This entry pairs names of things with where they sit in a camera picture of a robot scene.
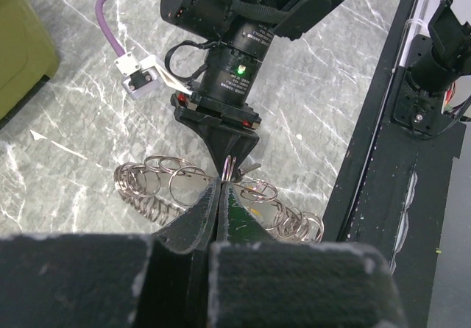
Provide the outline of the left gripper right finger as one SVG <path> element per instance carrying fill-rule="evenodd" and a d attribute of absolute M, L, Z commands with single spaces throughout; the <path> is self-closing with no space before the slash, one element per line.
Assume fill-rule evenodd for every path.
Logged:
<path fill-rule="evenodd" d="M 403 327 L 388 262 L 363 243 L 275 240 L 222 186 L 209 256 L 212 327 Z"/>

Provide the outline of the silver key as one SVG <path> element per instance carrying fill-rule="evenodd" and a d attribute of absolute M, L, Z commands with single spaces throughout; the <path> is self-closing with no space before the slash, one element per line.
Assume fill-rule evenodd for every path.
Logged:
<path fill-rule="evenodd" d="M 261 167 L 260 163 L 253 163 L 244 168 L 238 168 L 233 174 L 233 181 L 239 182 L 245 175 L 247 175 L 248 173 L 254 170 L 259 169 L 260 167 Z"/>

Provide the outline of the olive green plastic basket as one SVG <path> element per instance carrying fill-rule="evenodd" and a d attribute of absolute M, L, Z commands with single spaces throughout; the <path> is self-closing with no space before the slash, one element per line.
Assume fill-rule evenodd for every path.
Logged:
<path fill-rule="evenodd" d="M 1 0 L 1 119 L 54 77 L 59 57 L 29 0 Z"/>

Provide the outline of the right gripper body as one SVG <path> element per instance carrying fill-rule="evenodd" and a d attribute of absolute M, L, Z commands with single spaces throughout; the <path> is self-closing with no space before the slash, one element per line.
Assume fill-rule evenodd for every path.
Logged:
<path fill-rule="evenodd" d="M 169 50 L 170 56 L 183 46 L 207 52 L 192 75 L 179 78 L 191 92 L 172 97 L 176 119 L 192 127 L 222 124 L 257 129 L 261 118 L 247 97 L 272 44 L 271 25 L 241 16 L 216 21 L 193 15 L 175 15 L 173 24 L 206 41 L 183 41 Z"/>

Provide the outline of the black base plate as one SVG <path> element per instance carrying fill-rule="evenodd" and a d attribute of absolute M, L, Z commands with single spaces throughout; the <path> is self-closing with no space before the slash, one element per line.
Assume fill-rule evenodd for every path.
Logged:
<path fill-rule="evenodd" d="M 327 241 L 386 258 L 410 327 L 428 323 L 453 161 L 470 101 L 470 22 L 457 0 L 400 0 L 324 215 Z"/>

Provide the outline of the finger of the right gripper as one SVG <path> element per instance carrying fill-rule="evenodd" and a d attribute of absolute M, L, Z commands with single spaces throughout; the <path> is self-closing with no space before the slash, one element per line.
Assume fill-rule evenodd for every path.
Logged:
<path fill-rule="evenodd" d="M 234 158 L 233 135 L 227 126 L 212 116 L 201 113 L 175 113 L 175 119 L 193 130 L 206 145 L 219 176 L 225 173 L 227 157 Z"/>
<path fill-rule="evenodd" d="M 233 176 L 240 176 L 239 171 L 242 162 L 248 157 L 249 153 L 255 148 L 260 138 L 257 133 L 245 127 L 236 127 L 223 124 L 223 147 L 224 157 L 230 155 L 235 160 L 233 166 Z"/>

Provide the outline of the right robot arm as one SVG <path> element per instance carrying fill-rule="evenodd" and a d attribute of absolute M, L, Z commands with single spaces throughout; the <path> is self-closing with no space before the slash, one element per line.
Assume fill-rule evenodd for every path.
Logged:
<path fill-rule="evenodd" d="M 255 148 L 261 117 L 247 97 L 274 38 L 297 40 L 345 0 L 161 0 L 164 21 L 200 36 L 203 64 L 181 78 L 175 117 L 203 139 L 219 174 Z"/>

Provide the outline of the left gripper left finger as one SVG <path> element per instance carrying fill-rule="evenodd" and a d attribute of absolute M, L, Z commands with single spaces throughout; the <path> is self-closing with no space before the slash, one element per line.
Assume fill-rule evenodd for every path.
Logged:
<path fill-rule="evenodd" d="M 218 202 L 151 235 L 3 237 L 1 325 L 205 327 Z"/>

